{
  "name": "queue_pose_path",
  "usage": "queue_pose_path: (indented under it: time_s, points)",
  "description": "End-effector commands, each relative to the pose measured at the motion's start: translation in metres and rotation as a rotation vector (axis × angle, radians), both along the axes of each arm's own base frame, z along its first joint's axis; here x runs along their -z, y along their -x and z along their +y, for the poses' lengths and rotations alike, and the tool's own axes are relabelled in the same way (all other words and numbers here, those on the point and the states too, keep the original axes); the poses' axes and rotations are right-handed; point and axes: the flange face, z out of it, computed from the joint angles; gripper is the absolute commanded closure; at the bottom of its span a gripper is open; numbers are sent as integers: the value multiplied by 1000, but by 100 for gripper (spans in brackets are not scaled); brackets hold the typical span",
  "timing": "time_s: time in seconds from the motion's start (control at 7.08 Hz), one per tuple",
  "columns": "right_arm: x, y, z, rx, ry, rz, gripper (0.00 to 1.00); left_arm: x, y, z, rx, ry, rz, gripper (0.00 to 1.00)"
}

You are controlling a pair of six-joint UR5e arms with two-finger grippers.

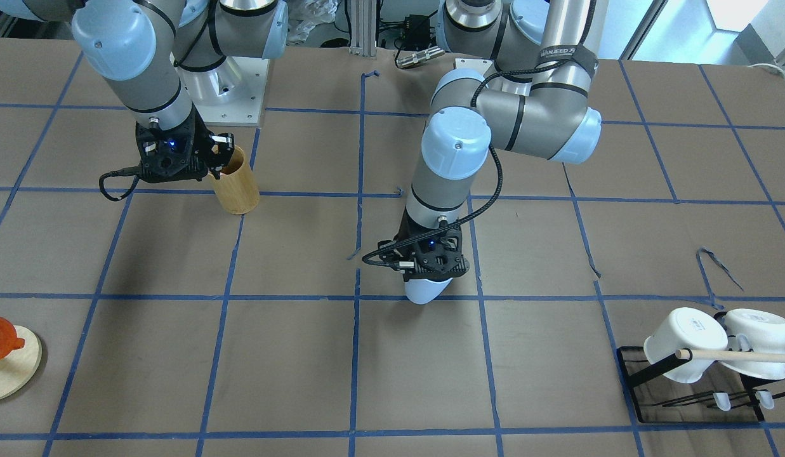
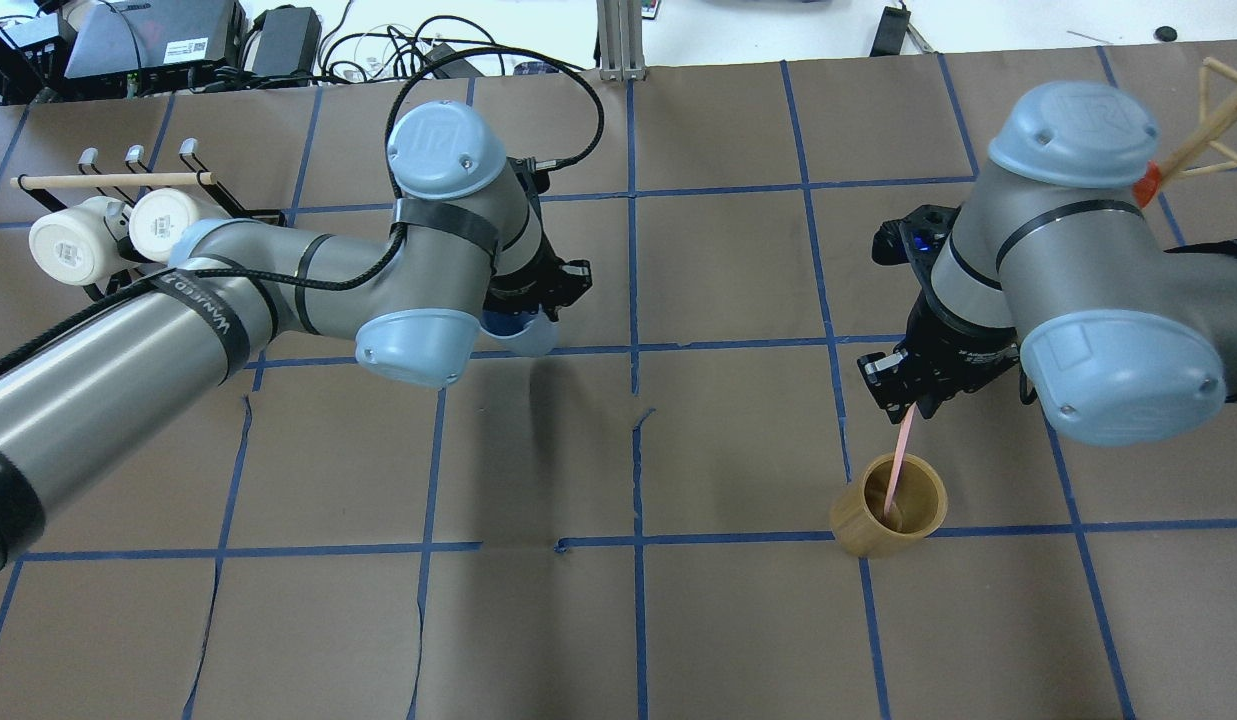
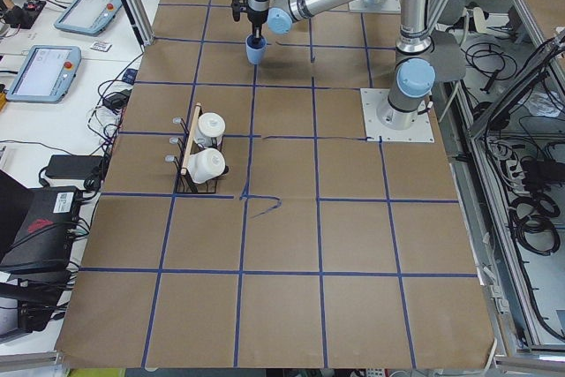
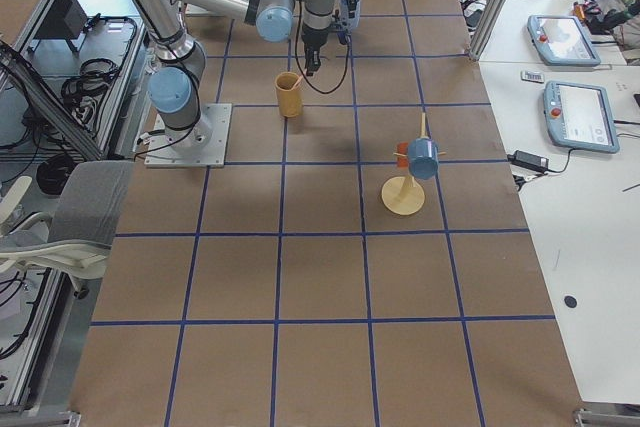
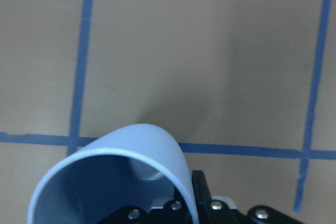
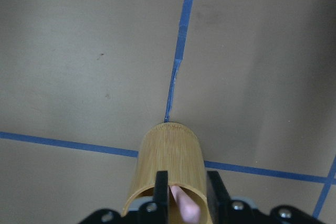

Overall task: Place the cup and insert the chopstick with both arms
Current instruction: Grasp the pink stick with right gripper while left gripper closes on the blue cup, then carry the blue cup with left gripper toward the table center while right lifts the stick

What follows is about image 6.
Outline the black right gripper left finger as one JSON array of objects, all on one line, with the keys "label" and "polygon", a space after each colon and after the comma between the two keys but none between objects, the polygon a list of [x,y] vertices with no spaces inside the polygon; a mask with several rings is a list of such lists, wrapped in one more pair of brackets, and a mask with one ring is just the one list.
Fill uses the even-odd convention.
[{"label": "black right gripper left finger", "polygon": [[168,223],[169,186],[167,171],[156,173],[153,200],[157,205],[157,210],[154,212],[154,223]]}]

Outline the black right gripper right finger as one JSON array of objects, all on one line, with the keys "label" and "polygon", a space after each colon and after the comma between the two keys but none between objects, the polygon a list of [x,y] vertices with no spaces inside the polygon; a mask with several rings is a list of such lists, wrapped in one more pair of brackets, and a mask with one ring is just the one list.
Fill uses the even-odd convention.
[{"label": "black right gripper right finger", "polygon": [[212,223],[228,223],[227,204],[230,195],[217,171],[207,171],[207,205]]}]

